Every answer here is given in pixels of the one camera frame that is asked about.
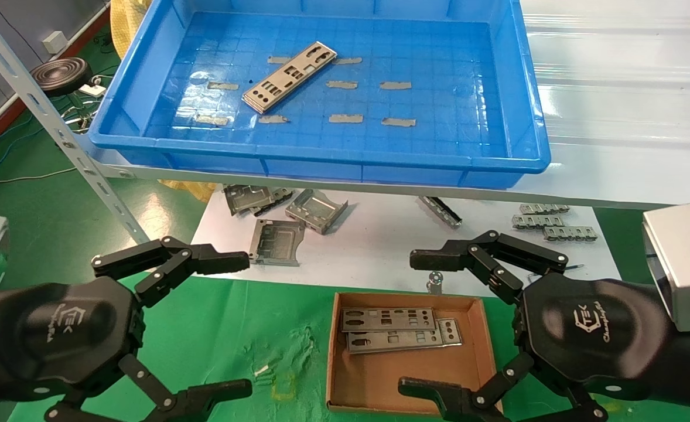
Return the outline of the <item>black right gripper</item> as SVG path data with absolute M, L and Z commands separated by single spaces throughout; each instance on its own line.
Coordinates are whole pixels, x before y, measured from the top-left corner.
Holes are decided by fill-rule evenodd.
M 538 275 L 553 273 L 524 288 L 503 263 Z M 399 379 L 401 395 L 433 401 L 442 420 L 508 421 L 497 403 L 533 369 L 555 393 L 565 389 L 572 408 L 531 421 L 607 421 L 607 411 L 589 393 L 690 407 L 690 332 L 675 327 L 655 287 L 572 280 L 559 274 L 568 265 L 564 254 L 495 230 L 448 240 L 438 250 L 413 250 L 409 264 L 413 270 L 468 270 L 506 304 L 519 304 L 516 340 L 527 353 L 479 390 Z

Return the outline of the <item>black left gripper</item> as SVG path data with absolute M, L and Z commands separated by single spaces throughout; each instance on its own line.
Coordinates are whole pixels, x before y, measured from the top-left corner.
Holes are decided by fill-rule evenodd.
M 98 396 L 126 375 L 155 404 L 144 421 L 206 421 L 222 401 L 252 395 L 248 379 L 171 393 L 134 356 L 145 329 L 134 294 L 107 276 L 2 291 L 0 401 L 66 394 L 45 421 L 115 421 L 81 406 L 84 396 Z

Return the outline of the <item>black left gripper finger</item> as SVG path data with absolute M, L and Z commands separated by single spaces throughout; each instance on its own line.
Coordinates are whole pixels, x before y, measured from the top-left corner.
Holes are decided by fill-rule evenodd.
M 245 251 L 218 252 L 211 244 L 186 244 L 174 237 L 163 237 L 147 243 L 93 257 L 96 276 L 122 280 L 127 276 L 152 270 L 134 287 L 142 307 L 154 307 L 193 274 L 230 274 L 250 267 Z

